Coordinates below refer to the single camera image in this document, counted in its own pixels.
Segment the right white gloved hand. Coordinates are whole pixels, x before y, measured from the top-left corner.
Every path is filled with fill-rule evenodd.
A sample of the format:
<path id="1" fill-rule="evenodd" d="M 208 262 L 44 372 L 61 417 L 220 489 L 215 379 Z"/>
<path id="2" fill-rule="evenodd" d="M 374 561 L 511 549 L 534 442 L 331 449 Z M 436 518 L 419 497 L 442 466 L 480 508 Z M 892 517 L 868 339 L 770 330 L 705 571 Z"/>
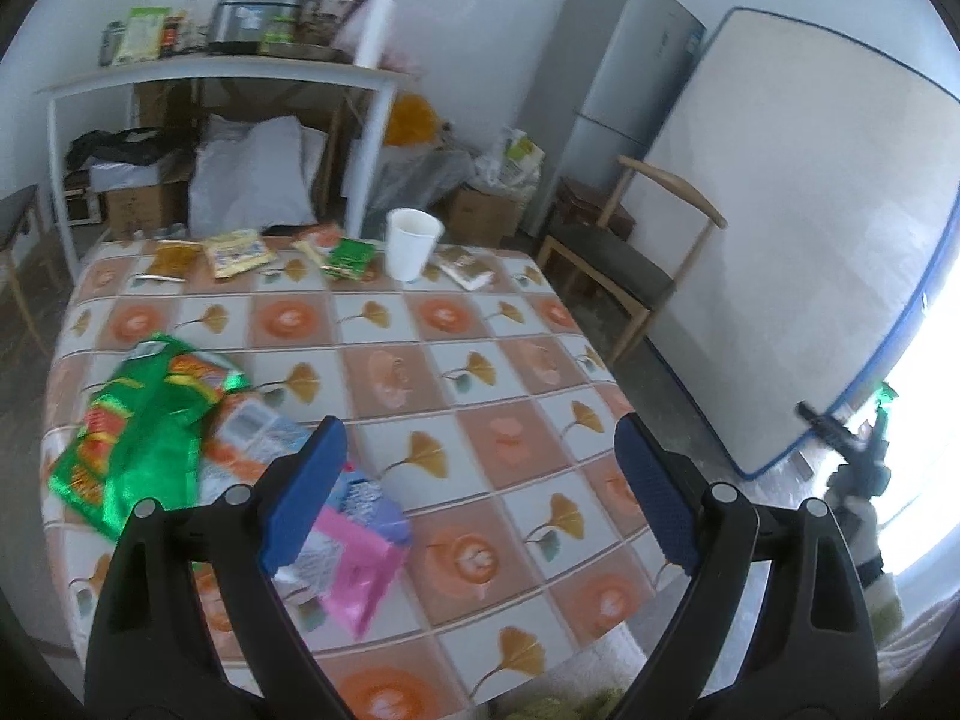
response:
<path id="1" fill-rule="evenodd" d="M 870 497 L 861 496 L 853 483 L 851 466 L 839 465 L 828 478 L 823 500 L 832 509 L 848 544 L 871 618 L 875 643 L 882 645 L 901 628 L 905 616 L 895 580 L 884 569 L 874 504 Z"/>

